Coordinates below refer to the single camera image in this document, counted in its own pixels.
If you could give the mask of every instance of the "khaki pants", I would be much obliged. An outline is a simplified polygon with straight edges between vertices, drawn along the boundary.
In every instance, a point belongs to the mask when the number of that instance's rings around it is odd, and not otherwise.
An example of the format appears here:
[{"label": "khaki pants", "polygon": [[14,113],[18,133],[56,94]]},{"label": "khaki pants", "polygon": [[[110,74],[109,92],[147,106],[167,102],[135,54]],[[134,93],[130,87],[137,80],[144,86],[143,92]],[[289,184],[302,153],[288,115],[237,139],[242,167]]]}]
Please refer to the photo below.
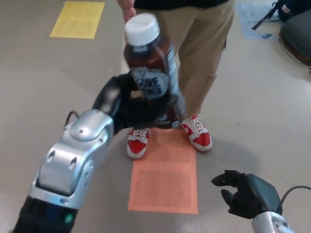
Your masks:
[{"label": "khaki pants", "polygon": [[188,114],[200,113],[216,78],[217,65],[234,17],[235,0],[208,9],[184,7],[170,11],[137,9],[137,12],[154,14],[161,33],[171,38],[179,56],[179,86]]}]

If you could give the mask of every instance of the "green led light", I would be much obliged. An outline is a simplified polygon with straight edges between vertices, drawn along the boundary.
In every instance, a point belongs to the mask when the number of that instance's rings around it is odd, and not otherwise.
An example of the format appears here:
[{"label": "green led light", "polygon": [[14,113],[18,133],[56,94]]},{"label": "green led light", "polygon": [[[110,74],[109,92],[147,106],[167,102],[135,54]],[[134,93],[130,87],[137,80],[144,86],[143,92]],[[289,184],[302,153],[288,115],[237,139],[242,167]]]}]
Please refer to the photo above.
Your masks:
[{"label": "green led light", "polygon": [[73,216],[72,216],[72,214],[69,214],[65,218],[65,223],[71,223],[72,220],[73,220]]}]

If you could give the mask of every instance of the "white bottle cap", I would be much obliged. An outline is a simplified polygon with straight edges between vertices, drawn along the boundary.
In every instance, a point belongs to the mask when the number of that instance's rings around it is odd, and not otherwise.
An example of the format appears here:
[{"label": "white bottle cap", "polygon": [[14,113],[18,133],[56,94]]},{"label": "white bottle cap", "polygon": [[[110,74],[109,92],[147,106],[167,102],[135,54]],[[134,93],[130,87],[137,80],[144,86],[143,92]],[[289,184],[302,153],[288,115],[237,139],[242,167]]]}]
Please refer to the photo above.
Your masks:
[{"label": "white bottle cap", "polygon": [[125,35],[131,46],[144,46],[153,42],[160,34],[156,17],[143,13],[132,17],[125,25]]}]

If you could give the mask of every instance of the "black shirt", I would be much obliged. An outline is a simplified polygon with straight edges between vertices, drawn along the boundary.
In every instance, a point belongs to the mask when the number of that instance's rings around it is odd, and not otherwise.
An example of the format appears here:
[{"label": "black shirt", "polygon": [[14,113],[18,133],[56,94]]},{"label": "black shirt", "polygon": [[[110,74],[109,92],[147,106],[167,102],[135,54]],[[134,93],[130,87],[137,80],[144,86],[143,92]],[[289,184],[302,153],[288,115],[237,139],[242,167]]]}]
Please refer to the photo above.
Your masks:
[{"label": "black shirt", "polygon": [[142,10],[172,10],[186,6],[210,8],[226,1],[228,0],[135,0],[134,7]]}]

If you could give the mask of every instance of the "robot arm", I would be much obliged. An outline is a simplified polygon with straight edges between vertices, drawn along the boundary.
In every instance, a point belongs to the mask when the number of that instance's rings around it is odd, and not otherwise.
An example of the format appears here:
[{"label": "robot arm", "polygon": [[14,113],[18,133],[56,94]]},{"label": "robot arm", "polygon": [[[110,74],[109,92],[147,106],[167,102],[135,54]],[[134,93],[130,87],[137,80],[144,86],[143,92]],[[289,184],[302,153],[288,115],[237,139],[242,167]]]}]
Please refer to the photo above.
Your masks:
[{"label": "robot arm", "polygon": [[13,233],[70,233],[113,136],[128,127],[170,124],[157,118],[173,107],[176,97],[150,108],[143,98],[130,98],[135,90],[130,74],[113,77],[92,109],[65,126],[38,167]]},{"label": "robot arm", "polygon": [[13,233],[70,233],[114,135],[112,118],[84,112],[42,159]]},{"label": "robot arm", "polygon": [[212,183],[238,189],[234,194],[222,189],[221,194],[230,214],[252,219],[254,233],[294,233],[282,216],[282,201],[270,183],[254,174],[233,170],[226,170]]},{"label": "robot arm", "polygon": [[252,220],[254,233],[295,233],[287,220],[274,212],[264,212]]}]

